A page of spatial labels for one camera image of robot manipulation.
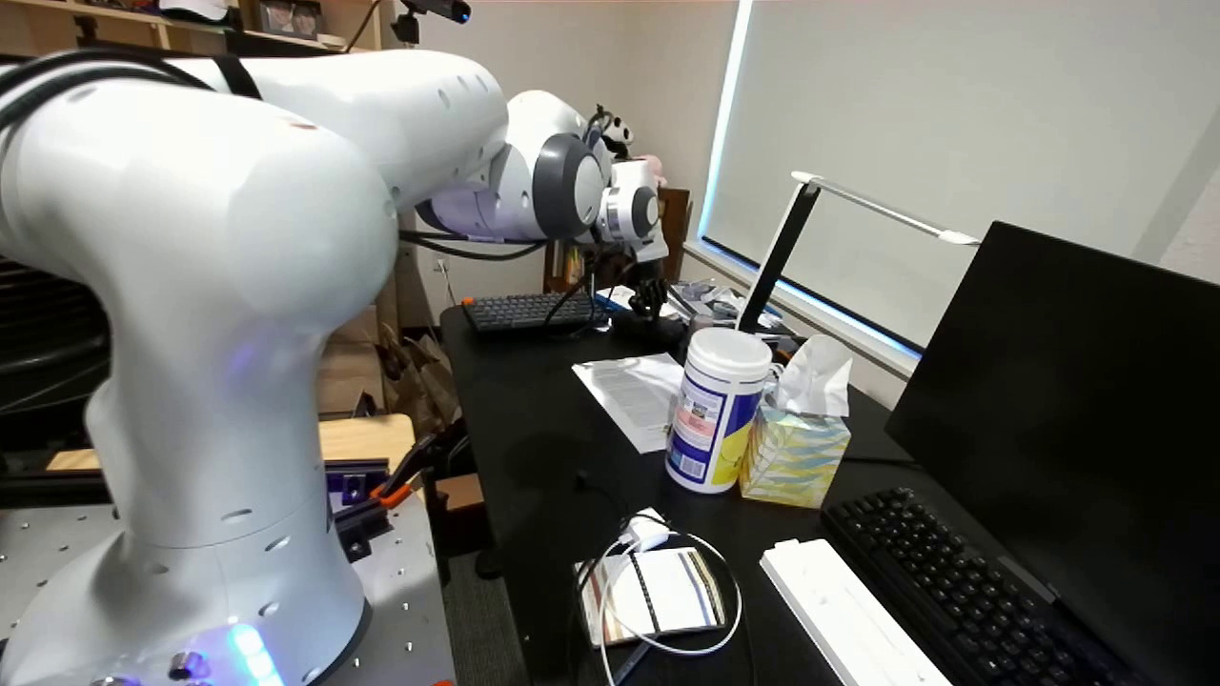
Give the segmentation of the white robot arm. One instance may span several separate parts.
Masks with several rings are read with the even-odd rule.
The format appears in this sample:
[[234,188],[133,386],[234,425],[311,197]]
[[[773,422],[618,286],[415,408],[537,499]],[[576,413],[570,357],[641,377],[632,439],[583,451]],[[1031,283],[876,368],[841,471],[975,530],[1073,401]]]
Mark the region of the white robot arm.
[[655,171],[438,48],[8,70],[0,254],[104,303],[82,422],[116,526],[31,597],[2,686],[311,686],[337,664],[365,593],[325,495],[315,363],[403,217],[632,248]]

